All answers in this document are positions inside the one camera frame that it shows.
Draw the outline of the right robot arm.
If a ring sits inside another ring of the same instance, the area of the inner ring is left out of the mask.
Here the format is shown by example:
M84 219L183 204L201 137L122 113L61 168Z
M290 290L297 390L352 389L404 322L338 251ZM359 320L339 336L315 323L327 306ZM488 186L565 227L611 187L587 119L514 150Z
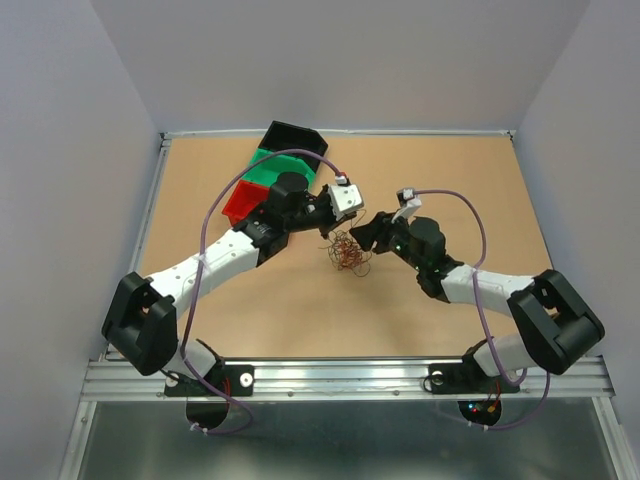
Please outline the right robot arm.
M479 391L503 373L531 367L561 375L605 336L601 321L560 272L514 276L475 270L447 253L445 236L431 218L407 221L380 212L350 234L362 250L391 252L411 266L428 297L514 320L516 333L483 340L460 362L442 366L430 379L433 391Z

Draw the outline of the aluminium mounting rail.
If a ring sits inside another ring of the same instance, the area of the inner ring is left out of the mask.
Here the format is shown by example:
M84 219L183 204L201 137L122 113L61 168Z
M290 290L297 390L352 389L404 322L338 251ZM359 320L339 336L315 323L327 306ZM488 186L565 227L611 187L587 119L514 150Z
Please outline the aluminium mounting rail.
M441 370L445 358L347 358L337 360L230 359L254 367L253 395L245 402L338 400L438 400L423 379ZM168 401L165 377L140 375L129 363L108 359L89 364L81 399L93 402ZM551 398L611 398L615 390L604 359L586 357L551 380Z

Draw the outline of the black plastic bin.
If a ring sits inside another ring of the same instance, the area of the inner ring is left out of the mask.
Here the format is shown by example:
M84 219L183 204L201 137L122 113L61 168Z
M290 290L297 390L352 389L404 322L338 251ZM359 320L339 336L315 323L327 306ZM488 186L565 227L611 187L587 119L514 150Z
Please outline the black plastic bin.
M316 130L274 120L264 134L259 148L273 152L303 149L323 156L328 150L328 143Z

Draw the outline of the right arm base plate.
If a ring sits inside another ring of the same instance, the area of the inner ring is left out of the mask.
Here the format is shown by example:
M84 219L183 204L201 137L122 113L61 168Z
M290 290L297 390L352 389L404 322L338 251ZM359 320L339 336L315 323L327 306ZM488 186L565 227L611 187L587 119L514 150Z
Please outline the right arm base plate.
M434 395L512 394L519 386L509 385L502 377L489 377L479 367L466 363L431 364L422 381L423 389Z

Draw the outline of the red plastic bin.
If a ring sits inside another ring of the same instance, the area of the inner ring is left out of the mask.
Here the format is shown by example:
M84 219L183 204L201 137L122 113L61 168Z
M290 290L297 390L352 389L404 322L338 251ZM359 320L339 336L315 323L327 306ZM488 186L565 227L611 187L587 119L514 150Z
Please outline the red plastic bin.
M222 209L231 225L243 220L258 204L265 201L269 194L267 186L239 180Z

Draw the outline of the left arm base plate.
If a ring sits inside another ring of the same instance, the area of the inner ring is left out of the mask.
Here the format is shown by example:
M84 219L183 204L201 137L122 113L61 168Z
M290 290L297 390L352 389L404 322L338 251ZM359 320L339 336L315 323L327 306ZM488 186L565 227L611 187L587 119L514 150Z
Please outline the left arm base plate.
M181 374L175 374L177 381L166 378L164 395L169 398L209 397L213 396L200 381ZM253 395L255 368L250 364L225 364L214 367L205 380L216 389L232 397L250 397Z

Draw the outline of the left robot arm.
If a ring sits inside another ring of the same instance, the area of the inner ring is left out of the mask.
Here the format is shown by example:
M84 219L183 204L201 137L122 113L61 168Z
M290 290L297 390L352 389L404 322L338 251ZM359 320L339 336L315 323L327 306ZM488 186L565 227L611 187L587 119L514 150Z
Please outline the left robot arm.
M326 237L353 218L363 201L346 177L308 192L306 180L285 172L268 194L218 240L182 262L149 277L137 272L118 283L101 332L142 375L166 369L177 356L177 322L194 300L274 257L291 234L316 229Z

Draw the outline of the green plastic bin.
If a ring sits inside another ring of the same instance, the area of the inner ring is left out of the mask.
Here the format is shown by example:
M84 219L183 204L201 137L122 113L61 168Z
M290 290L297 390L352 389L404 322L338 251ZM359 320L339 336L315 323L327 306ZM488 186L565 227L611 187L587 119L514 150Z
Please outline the green plastic bin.
M314 183L319 162L313 158L302 155L279 155L245 173L241 179L247 182L270 187L279 175L285 172L294 172L302 175L309 186Z

